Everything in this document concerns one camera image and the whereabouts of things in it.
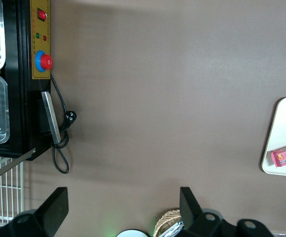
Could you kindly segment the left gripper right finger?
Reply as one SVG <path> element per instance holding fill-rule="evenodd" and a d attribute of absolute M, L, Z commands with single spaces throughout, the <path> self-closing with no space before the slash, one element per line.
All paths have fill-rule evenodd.
<path fill-rule="evenodd" d="M 180 188 L 179 209 L 184 228 L 181 237 L 223 237 L 222 215 L 210 208 L 201 208 L 189 187 Z"/>

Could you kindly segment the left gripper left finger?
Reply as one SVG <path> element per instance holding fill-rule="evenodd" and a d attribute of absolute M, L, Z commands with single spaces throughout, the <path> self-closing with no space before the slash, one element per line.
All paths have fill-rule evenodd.
<path fill-rule="evenodd" d="M 38 208 L 19 214 L 12 220 L 12 237 L 53 237 L 69 212 L 68 189 L 57 188 Z"/>

